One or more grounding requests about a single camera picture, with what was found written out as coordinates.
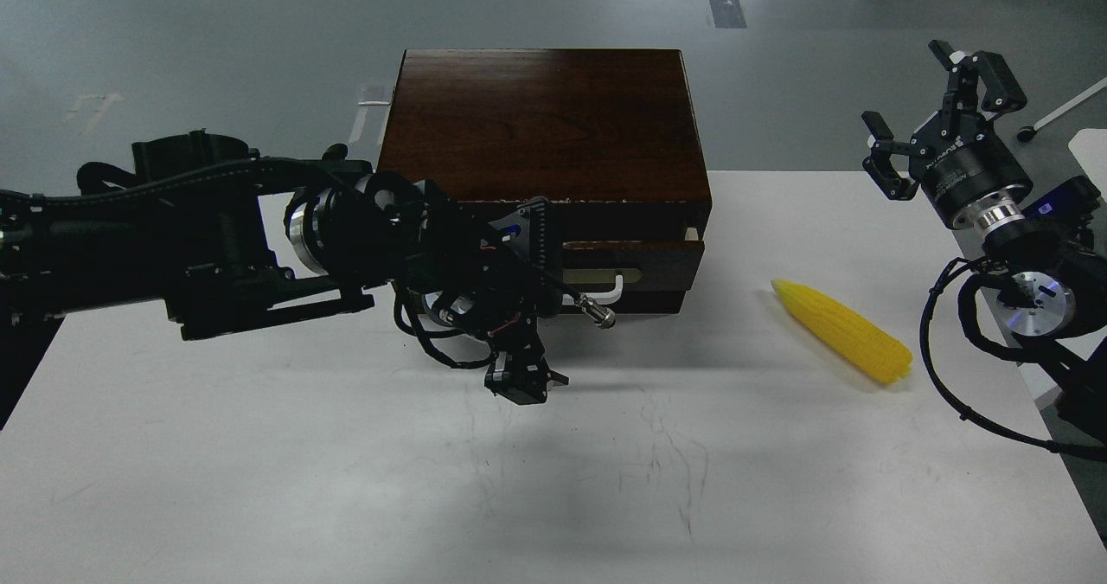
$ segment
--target scratch mark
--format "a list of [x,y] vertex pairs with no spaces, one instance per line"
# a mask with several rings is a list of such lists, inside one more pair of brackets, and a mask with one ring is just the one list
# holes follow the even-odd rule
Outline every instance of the scratch mark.
[[96,126],[100,125],[100,119],[104,118],[104,114],[107,113],[107,108],[110,108],[115,102],[122,101],[123,95],[120,95],[118,93],[108,93],[104,97],[104,101],[100,103],[100,107],[96,108],[96,112],[92,114],[91,118],[89,118],[89,123],[85,124],[84,129],[81,132],[81,136],[92,134],[92,131],[96,129]]
[[477,452],[477,415],[473,410],[473,404],[469,399],[469,386],[465,385],[465,410],[469,415],[469,460],[473,461],[473,473],[476,477],[477,484],[480,486],[480,496],[483,498],[484,512],[487,517],[492,517],[492,490],[488,487],[490,479],[485,478],[485,474],[480,473],[480,455]]
[[[72,500],[72,498],[76,498],[77,496],[84,493],[91,486],[96,484],[96,482],[97,481],[95,481],[95,480],[92,481],[92,482],[89,482],[89,484],[85,484],[81,489],[75,490],[74,492],[70,493],[69,496],[62,498],[61,500],[58,500],[58,504],[61,504],[61,502],[66,502],[69,500]],[[50,502],[51,502],[51,504],[55,503],[53,496],[50,496]]]

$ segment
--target gray floor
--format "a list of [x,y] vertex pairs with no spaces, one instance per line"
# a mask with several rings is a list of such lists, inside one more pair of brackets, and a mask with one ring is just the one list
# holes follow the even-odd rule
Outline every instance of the gray floor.
[[[938,108],[930,39],[1006,56],[1030,98],[1000,122],[1012,142],[1107,75],[1105,2],[739,0],[748,28],[716,29],[707,0],[0,0],[0,186],[72,194],[83,161],[131,166],[131,142],[197,127],[313,157],[408,48],[680,48],[708,169],[858,169],[863,109],[906,135]],[[1105,107],[1011,143],[1038,191],[1079,170],[1066,144]],[[354,156],[375,158],[382,118]]]

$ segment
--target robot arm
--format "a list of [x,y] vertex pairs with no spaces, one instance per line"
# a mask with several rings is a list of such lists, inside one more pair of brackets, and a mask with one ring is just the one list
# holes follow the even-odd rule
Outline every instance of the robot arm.
[[[1033,185],[993,123],[1026,105],[1022,88],[999,54],[954,52],[942,41],[930,49],[949,72],[941,108],[909,143],[894,142],[880,114],[863,113],[871,137],[862,167],[889,199],[910,199],[921,187],[949,229],[976,230],[986,263],[973,268],[960,292],[965,336],[1001,359],[1041,364],[1063,389],[1059,416],[1107,442],[1107,340],[1087,359],[1057,343],[1107,325],[1107,260],[1094,251],[1088,229],[1099,190],[1076,177],[1021,206]],[[910,158],[909,177],[893,169],[893,155]],[[935,291],[948,283],[940,280]],[[1021,347],[982,335],[975,307],[982,288],[999,291],[1004,325]]]
[[[542,403],[551,372],[538,316],[562,292],[597,324],[612,321],[561,283],[556,210],[534,199],[482,222],[430,180],[412,185],[345,159],[262,157],[201,131],[135,143],[135,173],[90,163],[80,197],[0,190],[0,427],[69,312],[163,300],[184,340],[205,340],[372,307],[365,291],[391,283],[397,323],[451,367],[487,366],[486,386],[518,404]],[[269,250],[260,195],[293,191],[284,226],[320,277],[298,280]],[[281,304],[322,292],[337,300]],[[416,301],[446,332],[428,332]],[[404,323],[399,312],[406,312]],[[456,363],[433,336],[485,341],[486,361]]]

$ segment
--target drawer handle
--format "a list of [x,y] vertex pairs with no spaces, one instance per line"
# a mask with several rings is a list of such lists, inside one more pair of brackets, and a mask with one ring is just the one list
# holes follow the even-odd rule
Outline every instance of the drawer handle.
[[[615,273],[615,288],[611,292],[590,292],[589,296],[596,301],[598,304],[612,304],[614,301],[622,298],[622,273]],[[561,296],[561,304],[576,304],[573,303],[572,296],[565,295]]]

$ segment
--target dark wood surface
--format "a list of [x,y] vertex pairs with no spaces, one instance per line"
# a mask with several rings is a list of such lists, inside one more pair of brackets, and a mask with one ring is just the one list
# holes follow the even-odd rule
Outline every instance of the dark wood surface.
[[[702,232],[711,209],[676,50],[408,50],[379,166],[458,201],[542,195],[630,232]],[[622,202],[648,206],[613,217]]]

